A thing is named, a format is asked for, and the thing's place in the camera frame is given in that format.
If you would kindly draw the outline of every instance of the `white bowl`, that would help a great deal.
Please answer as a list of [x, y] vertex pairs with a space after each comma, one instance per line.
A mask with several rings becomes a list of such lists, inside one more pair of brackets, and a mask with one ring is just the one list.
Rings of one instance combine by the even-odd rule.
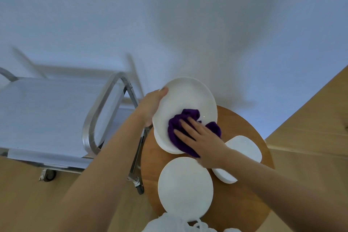
[[208, 211], [213, 193], [208, 170], [189, 157], [173, 159], [159, 176], [158, 195], [164, 209], [187, 222]]
[[154, 138], [157, 142], [157, 144], [164, 150], [167, 151], [168, 153], [171, 154], [183, 154], [185, 152], [179, 150], [176, 146], [174, 145], [165, 145], [164, 142], [161, 140], [161, 138], [159, 137], [157, 130], [154, 128]]
[[[249, 138], [244, 136], [236, 136], [225, 143], [229, 148], [239, 151], [245, 156], [254, 161], [261, 162], [262, 154], [259, 147]], [[235, 177], [230, 175], [223, 169], [212, 169], [216, 177], [227, 184], [232, 184], [237, 181]]]
[[189, 108], [199, 110], [199, 120], [202, 120], [202, 124], [206, 125], [212, 121], [217, 122], [218, 111], [216, 102], [207, 86], [191, 77], [176, 78], [165, 86], [169, 88], [168, 94], [161, 100], [158, 110], [152, 119], [154, 129], [157, 131], [157, 137], [160, 139], [157, 143], [161, 143], [159, 146], [165, 151], [181, 152], [169, 139], [169, 119], [176, 114], [181, 114], [183, 109]]

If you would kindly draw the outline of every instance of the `stainless steel cart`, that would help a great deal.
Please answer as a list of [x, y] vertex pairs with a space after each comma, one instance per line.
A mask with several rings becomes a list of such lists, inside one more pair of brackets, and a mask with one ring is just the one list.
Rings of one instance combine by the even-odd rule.
[[[0, 74], [10, 81], [0, 91], [0, 155], [43, 168], [39, 180], [53, 180], [56, 171], [81, 173], [116, 129], [126, 92], [138, 106], [122, 72], [113, 73], [104, 85], [16, 77], [3, 68]], [[140, 155], [148, 131], [141, 134], [128, 175], [139, 194], [144, 192]]]

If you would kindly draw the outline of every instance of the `caster wheel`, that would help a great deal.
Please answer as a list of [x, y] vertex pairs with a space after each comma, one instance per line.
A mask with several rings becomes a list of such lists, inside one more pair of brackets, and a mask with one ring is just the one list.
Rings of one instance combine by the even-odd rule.
[[136, 187], [137, 191], [138, 191], [138, 194], [143, 194], [144, 193], [144, 186], [141, 184], [141, 185], [138, 185]]
[[53, 181], [53, 179], [57, 176], [57, 171], [54, 170], [47, 170], [46, 176], [43, 179], [45, 182]]

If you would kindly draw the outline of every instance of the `purple cloth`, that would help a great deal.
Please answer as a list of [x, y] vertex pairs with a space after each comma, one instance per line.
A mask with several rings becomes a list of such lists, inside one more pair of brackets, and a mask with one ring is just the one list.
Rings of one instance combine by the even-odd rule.
[[[199, 111], [197, 109], [184, 109], [181, 114], [175, 115], [173, 118], [169, 119], [168, 122], [168, 136], [171, 142], [176, 146], [179, 150], [191, 155], [192, 157], [199, 158], [199, 155], [188, 145], [182, 142], [175, 134], [174, 129], [179, 130], [184, 133], [186, 136], [192, 138], [186, 130], [181, 126], [180, 119], [184, 120], [187, 124], [189, 124], [192, 128], [192, 124], [187, 120], [188, 117], [193, 118], [194, 120], [198, 120], [200, 117]], [[215, 133], [219, 138], [221, 137], [221, 129], [220, 127], [213, 121], [205, 125], [208, 129], [210, 129], [213, 133]]]

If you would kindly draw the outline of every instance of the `round wooden table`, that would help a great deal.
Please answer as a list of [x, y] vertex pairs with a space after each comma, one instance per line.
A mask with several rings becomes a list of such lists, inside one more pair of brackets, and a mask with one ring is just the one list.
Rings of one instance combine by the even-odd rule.
[[[259, 133], [244, 118], [224, 107], [217, 107], [218, 125], [222, 131], [222, 140], [242, 135], [250, 138], [262, 153], [262, 164], [274, 169], [273, 160], [266, 143]], [[150, 204], [161, 216], [165, 210], [158, 197], [158, 179], [164, 166], [172, 159], [187, 154], [174, 155], [159, 147], [151, 129], [144, 143], [141, 156], [141, 175]], [[241, 182], [225, 184], [209, 169], [213, 180], [214, 196], [207, 213], [201, 218], [209, 227], [217, 231], [226, 228], [238, 228], [242, 232], [255, 232], [265, 221], [270, 209]]]

